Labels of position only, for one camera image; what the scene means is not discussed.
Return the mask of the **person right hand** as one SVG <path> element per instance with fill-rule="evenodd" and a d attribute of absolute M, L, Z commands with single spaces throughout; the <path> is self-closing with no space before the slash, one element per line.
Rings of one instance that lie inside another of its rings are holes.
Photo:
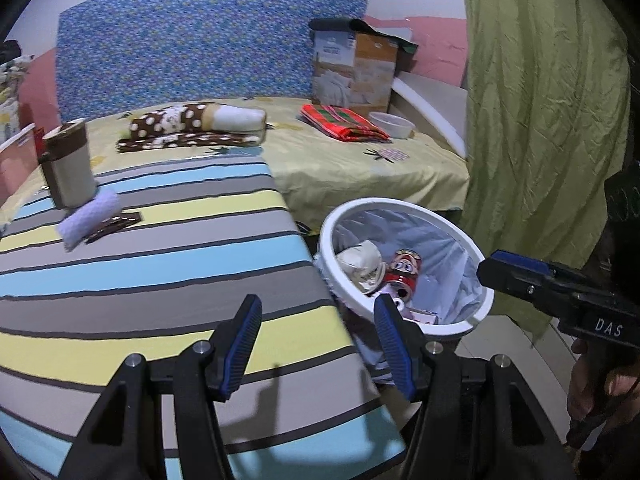
<path fill-rule="evenodd" d="M 610 398 L 624 398 L 624 402 L 608 420 L 611 428 L 631 422 L 639 414 L 639 361 L 611 370 L 605 379 L 593 378 L 589 364 L 588 344 L 575 339 L 570 347 L 578 359 L 570 374 L 567 393 L 567 413 L 571 419 L 583 420 L 594 408 L 597 387 Z"/>

